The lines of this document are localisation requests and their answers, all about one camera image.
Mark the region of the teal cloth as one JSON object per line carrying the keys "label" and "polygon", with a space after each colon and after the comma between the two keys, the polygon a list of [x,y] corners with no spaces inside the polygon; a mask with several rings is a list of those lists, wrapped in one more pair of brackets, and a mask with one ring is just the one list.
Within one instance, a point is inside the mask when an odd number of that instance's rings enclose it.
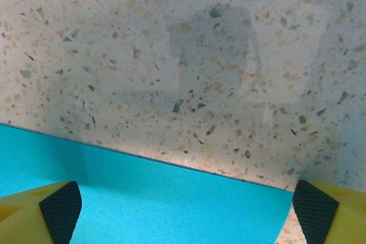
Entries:
{"label": "teal cloth", "polygon": [[0,196],[76,181],[70,244],[275,244],[293,194],[0,125]]}

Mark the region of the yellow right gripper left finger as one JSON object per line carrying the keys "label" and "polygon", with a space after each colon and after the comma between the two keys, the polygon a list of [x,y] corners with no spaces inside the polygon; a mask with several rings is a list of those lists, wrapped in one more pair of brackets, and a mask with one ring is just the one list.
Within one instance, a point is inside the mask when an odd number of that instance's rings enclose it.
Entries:
{"label": "yellow right gripper left finger", "polygon": [[0,197],[0,244],[70,244],[81,209],[75,181]]}

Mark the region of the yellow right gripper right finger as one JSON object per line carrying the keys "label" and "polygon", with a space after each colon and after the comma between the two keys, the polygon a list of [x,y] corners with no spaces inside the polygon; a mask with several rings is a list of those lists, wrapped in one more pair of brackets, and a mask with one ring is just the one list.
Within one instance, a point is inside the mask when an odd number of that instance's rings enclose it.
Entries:
{"label": "yellow right gripper right finger", "polygon": [[307,244],[366,244],[366,193],[300,180],[293,208]]}

